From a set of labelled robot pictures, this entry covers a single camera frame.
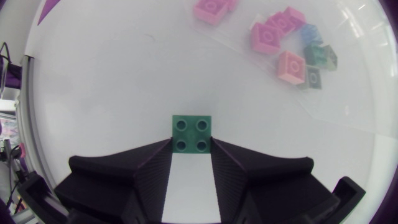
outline purple object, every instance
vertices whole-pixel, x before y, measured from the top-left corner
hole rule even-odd
[[[226,15],[229,3],[224,0],[200,0],[193,8],[196,18],[217,25]]]
[[[3,70],[3,66],[4,66],[3,58],[0,58],[0,71]],[[9,63],[6,71],[5,87],[21,89],[21,78],[22,78],[21,72],[22,72],[22,67]]]
[[[265,54],[276,54],[280,49],[278,29],[256,23],[251,30],[252,49]]]
[[[281,12],[277,12],[275,15],[268,18],[266,25],[278,29],[281,38],[296,29],[296,26]]]
[[[60,1],[61,0],[46,0],[44,7],[43,7],[42,14],[40,15],[40,19],[39,19],[39,22],[37,23],[37,25],[39,25],[43,21],[43,19],[51,11],[51,9],[54,8],[54,6],[56,4],[58,4],[58,2],[60,2]]]
[[[4,6],[4,3],[6,3],[6,0],[0,0],[0,10],[1,10],[2,7]]]

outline black cable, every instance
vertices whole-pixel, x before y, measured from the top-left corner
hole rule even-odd
[[[22,198],[19,199],[18,204],[17,204],[17,208],[15,209],[14,215],[18,212],[19,207],[22,205]]]
[[[7,201],[7,208],[9,208],[10,207],[10,205],[11,205],[11,202],[12,202],[12,195],[13,195],[13,193],[14,193],[14,191],[15,191],[15,189],[17,188],[17,186],[18,186],[18,183],[19,183],[19,180],[18,180],[18,182],[16,182],[16,184],[15,184],[15,186],[14,186],[14,188],[12,189],[12,191],[11,191],[11,193],[10,193],[10,197],[8,198],[8,201]]]
[[[12,161],[12,158],[11,158],[11,156],[12,156],[12,152],[14,152],[14,150],[16,150],[18,147],[19,147],[19,145],[16,146],[16,147],[14,147],[14,148],[12,148],[11,151],[10,151],[9,157],[8,157],[9,179],[10,179],[10,197],[9,197],[8,202],[7,202],[7,208],[9,208],[9,206],[11,205],[12,194],[14,193],[15,188],[17,187],[17,183],[19,182],[19,180],[18,180],[18,182],[17,182],[17,183],[15,184],[15,186],[14,186],[14,189],[12,189],[12,180],[11,180],[11,172],[12,172],[11,161]]]

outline metal frame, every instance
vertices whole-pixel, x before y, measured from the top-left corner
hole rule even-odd
[[[25,55],[22,60],[21,93],[19,99],[16,101],[19,136],[21,142],[25,144],[25,149],[27,151],[25,161],[29,172],[35,170],[44,178],[50,190],[53,191],[56,183],[52,177],[49,165],[45,160],[37,129],[34,109],[33,78],[34,58]]]

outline white table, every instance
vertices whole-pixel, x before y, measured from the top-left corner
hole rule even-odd
[[[358,75],[341,61],[336,77],[325,78],[331,86],[341,82],[335,101],[348,102],[344,111],[330,105],[330,113],[347,115],[338,122],[314,119],[295,88],[197,32],[181,0],[61,1],[37,26],[44,2],[25,52],[35,58],[35,118],[56,184],[70,173],[71,156],[104,156],[160,141],[172,135],[173,114],[208,114],[218,139],[272,156],[311,157],[313,175],[329,190],[351,177],[368,192],[349,223],[368,222],[376,212],[398,161],[397,142],[390,138],[395,125],[386,128],[396,123],[395,42],[378,2],[302,1],[336,24],[328,30],[339,40],[334,44],[340,59],[346,58],[340,44],[358,44],[363,51],[377,44],[377,51],[358,59],[368,74]],[[361,20],[364,11],[368,21]],[[340,24],[341,17],[346,19]],[[352,32],[339,39],[339,27]],[[344,88],[347,77],[355,77],[359,89]],[[354,107],[350,117],[355,100],[367,108]],[[357,116],[360,110],[365,116]],[[372,180],[381,173],[375,186]],[[210,155],[174,154],[163,219],[220,220]]]

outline teal lego brick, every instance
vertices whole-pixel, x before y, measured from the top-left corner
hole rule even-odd
[[[326,67],[329,71],[336,71],[338,59],[335,51],[330,47],[330,45],[326,45],[323,47],[325,51],[325,57],[327,60]]]
[[[306,65],[305,71],[305,82],[303,84],[297,85],[297,88],[299,88],[300,90],[321,90],[322,81],[320,69],[317,67]]]
[[[312,65],[318,68],[326,68],[328,61],[325,57],[324,48],[316,44],[310,44],[304,48],[304,56],[307,65]]]
[[[173,115],[173,153],[210,153],[211,116]]]

